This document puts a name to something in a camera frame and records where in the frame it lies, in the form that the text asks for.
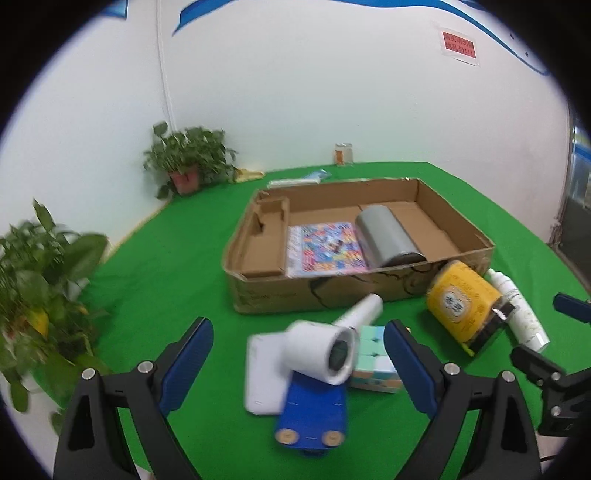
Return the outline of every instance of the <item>cardboard box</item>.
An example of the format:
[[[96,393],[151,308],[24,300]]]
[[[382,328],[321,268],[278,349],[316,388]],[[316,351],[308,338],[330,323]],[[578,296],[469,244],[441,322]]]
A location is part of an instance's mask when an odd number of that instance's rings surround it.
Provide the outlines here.
[[[355,275],[284,275],[290,226],[354,222],[374,204],[392,210],[426,262]],[[237,312],[291,312],[348,307],[369,293],[385,301],[423,295],[449,260],[462,260],[484,275],[494,247],[421,180],[355,180],[256,192],[226,246],[222,266]]]

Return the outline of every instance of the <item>picture book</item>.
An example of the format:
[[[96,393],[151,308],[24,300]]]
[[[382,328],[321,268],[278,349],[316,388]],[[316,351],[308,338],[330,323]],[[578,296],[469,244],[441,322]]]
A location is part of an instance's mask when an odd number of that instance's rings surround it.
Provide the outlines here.
[[[351,223],[317,223],[290,228],[288,277],[348,275],[367,270]]]

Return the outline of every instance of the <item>sign on wall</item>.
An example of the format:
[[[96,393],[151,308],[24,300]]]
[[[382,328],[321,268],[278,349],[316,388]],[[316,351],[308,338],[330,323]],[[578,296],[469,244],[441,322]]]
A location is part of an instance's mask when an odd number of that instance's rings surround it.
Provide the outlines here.
[[[440,30],[439,39],[444,55],[470,65],[478,65],[476,44],[472,39],[453,30]]]

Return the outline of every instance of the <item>white bottle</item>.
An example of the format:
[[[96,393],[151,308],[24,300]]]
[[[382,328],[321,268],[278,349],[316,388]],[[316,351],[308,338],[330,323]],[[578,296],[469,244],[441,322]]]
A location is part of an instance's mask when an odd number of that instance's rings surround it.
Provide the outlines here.
[[[507,322],[517,341],[536,352],[544,350],[550,343],[550,339],[513,280],[493,269],[489,269],[488,274],[491,278],[491,285],[503,295],[505,301],[510,301],[515,307]]]

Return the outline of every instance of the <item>gray canister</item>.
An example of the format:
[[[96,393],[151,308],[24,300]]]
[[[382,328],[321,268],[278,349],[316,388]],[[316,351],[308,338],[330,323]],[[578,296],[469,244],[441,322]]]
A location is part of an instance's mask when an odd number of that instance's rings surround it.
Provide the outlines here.
[[[370,205],[363,210],[355,219],[355,229],[365,260],[371,268],[427,260],[385,205]]]

